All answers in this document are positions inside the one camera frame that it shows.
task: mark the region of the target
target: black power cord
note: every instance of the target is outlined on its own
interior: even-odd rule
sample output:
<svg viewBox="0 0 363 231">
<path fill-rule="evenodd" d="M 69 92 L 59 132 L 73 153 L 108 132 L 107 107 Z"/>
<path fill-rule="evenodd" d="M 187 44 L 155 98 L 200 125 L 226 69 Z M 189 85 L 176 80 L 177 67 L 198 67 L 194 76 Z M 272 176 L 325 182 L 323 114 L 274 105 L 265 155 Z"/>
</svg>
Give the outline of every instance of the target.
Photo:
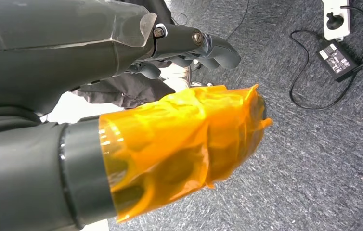
<svg viewBox="0 0 363 231">
<path fill-rule="evenodd" d="M 181 13 L 181 12 L 170 12 L 171 14 L 180 14 L 183 15 L 184 18 L 186 19 L 185 22 L 183 24 L 180 24 L 178 21 L 176 21 L 175 18 L 173 18 L 173 16 L 171 17 L 171 19 L 173 20 L 174 24 L 178 25 L 178 26 L 185 26 L 187 25 L 187 23 L 189 22 L 189 18 L 187 17 L 187 15 L 185 13 Z"/>
<path fill-rule="evenodd" d="M 359 8 L 356 8 L 356 7 L 351 7 L 351 6 L 341 6 L 340 7 L 341 9 L 350 9 L 350 10 L 354 10 L 358 13 L 360 13 L 362 16 L 363 16 L 363 11 L 360 10 Z M 294 97 L 293 97 L 293 89 L 294 89 L 294 85 L 295 83 L 297 82 L 297 80 L 299 79 L 300 75 L 302 74 L 302 72 L 305 70 L 306 66 L 308 65 L 309 63 L 309 52 L 308 50 L 305 48 L 304 45 L 302 45 L 302 43 L 300 43 L 298 40 L 296 40 L 295 38 L 293 38 L 293 35 L 295 33 L 307 33 L 307 34 L 310 34 L 310 35 L 313 35 L 317 38 L 317 40 L 319 41 L 322 41 L 322 40 L 325 40 L 323 37 L 321 37 L 320 35 L 318 35 L 317 33 L 315 32 L 312 32 L 312 31 L 308 31 L 308 30 L 295 30 L 293 32 L 291 32 L 291 34 L 289 35 L 289 38 L 294 41 L 297 45 L 299 45 L 306 53 L 306 56 L 307 56 L 307 59 L 303 65 L 303 67 L 301 68 L 301 71 L 296 75 L 295 79 L 292 81 L 292 84 L 291 84 L 291 87 L 290 87 L 290 90 L 289 90 L 289 98 L 291 99 L 291 101 L 299 108 L 302 108 L 302 109 L 306 109 L 306 110 L 311 110 L 311 111 L 322 111 L 322 110 L 325 110 L 325 109 L 328 109 L 332 106 L 334 106 L 336 103 L 338 103 L 342 98 L 343 96 L 345 96 L 346 92 L 350 89 L 350 87 L 352 86 L 352 83 L 353 81 L 355 80 L 356 78 L 356 75 L 357 75 L 357 72 L 359 70 L 361 70 L 361 68 L 363 67 L 363 57 L 360 61 L 360 65 L 358 65 L 356 68 L 354 68 L 352 70 L 353 72 L 353 75 L 350 77 L 350 81 L 349 83 L 347 84 L 346 88 L 342 91 L 342 93 L 338 96 L 338 98 L 336 100 L 334 100 L 332 103 L 330 103 L 329 105 L 327 106 L 324 106 L 324 107 L 315 107 L 315 108 L 312 108 L 312 107 L 306 107 L 306 106 L 302 106 L 300 105 L 298 102 L 295 101 Z"/>
<path fill-rule="evenodd" d="M 248 13 L 248 9 L 249 9 L 249 3 L 250 3 L 250 0 L 248 0 L 247 1 L 247 3 L 246 3 L 246 11 L 245 11 L 245 13 L 244 13 L 244 16 L 243 16 L 243 18 L 241 19 L 241 22 L 238 24 L 238 26 L 229 34 L 229 36 L 225 39 L 225 40 L 229 40 L 230 39 L 230 37 L 231 37 L 231 35 L 233 35 L 237 30 L 238 30 L 238 28 L 243 24 L 243 22 L 244 22 L 244 19 L 245 19 L 245 17 L 246 17 L 246 14 Z"/>
</svg>

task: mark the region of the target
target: gray carpet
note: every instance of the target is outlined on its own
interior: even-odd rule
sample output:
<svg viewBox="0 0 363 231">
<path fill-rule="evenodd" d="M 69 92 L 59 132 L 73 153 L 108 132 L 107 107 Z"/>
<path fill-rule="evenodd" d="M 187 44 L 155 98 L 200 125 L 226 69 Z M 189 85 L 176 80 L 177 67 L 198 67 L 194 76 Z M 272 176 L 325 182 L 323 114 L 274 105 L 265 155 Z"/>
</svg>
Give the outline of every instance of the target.
<svg viewBox="0 0 363 231">
<path fill-rule="evenodd" d="M 188 25 L 226 38 L 241 21 L 246 3 L 173 0 L 170 8 L 187 14 Z M 363 9 L 363 1 L 351 4 Z M 305 58 L 288 34 L 296 29 L 322 32 L 322 17 L 319 0 L 250 0 L 244 23 L 230 39 L 242 63 L 234 70 L 200 69 L 194 78 L 229 88 L 259 83 L 274 126 L 255 156 L 216 190 L 203 189 L 125 224 L 111 220 L 112 231 L 363 231 L 363 70 L 332 109 L 304 111 L 288 96 Z M 344 44 L 358 58 L 363 18 L 354 13 L 351 26 Z M 314 55 L 318 46 L 313 38 L 297 38 L 312 58 L 295 87 L 296 98 L 309 105 L 328 103 L 347 81 L 332 81 Z"/>
</svg>

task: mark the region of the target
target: orange tape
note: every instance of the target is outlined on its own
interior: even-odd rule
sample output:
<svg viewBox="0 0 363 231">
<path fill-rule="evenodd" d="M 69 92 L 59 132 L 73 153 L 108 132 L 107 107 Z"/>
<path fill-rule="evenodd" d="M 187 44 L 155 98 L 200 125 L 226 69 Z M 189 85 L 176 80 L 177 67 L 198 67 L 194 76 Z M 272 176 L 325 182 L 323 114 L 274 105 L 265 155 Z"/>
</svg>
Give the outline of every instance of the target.
<svg viewBox="0 0 363 231">
<path fill-rule="evenodd" d="M 101 148 L 117 221 L 227 179 L 272 124 L 262 119 L 256 88 L 191 88 L 101 115 Z"/>
</svg>

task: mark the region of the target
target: white power strip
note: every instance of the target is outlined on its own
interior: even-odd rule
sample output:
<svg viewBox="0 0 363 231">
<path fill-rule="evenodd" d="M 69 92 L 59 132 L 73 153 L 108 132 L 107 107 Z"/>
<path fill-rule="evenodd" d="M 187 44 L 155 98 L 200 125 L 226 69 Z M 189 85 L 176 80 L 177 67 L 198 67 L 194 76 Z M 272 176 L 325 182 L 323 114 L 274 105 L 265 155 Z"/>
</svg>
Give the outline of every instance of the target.
<svg viewBox="0 0 363 231">
<path fill-rule="evenodd" d="M 341 9 L 341 6 L 349 6 L 349 0 L 322 0 L 324 12 L 324 37 L 326 40 L 336 39 L 343 41 L 343 38 L 350 34 L 350 13 L 348 9 Z M 336 30 L 327 28 L 327 21 L 329 18 L 326 16 L 328 13 L 333 12 L 333 15 L 340 15 L 343 17 L 344 22 L 341 27 Z"/>
</svg>

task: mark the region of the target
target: metal bolt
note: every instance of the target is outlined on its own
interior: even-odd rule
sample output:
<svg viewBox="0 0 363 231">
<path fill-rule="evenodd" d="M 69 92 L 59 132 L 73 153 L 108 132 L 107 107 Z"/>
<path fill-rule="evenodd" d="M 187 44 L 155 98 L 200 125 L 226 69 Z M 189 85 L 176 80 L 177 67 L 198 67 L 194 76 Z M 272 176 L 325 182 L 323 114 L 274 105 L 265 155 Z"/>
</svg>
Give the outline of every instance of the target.
<svg viewBox="0 0 363 231">
<path fill-rule="evenodd" d="M 193 33 L 193 42 L 197 45 L 200 46 L 201 43 L 203 42 L 203 35 L 201 34 L 201 32 L 199 31 L 195 31 Z"/>
<path fill-rule="evenodd" d="M 165 34 L 162 28 L 156 28 L 153 30 L 153 35 L 157 37 L 162 37 Z"/>
</svg>

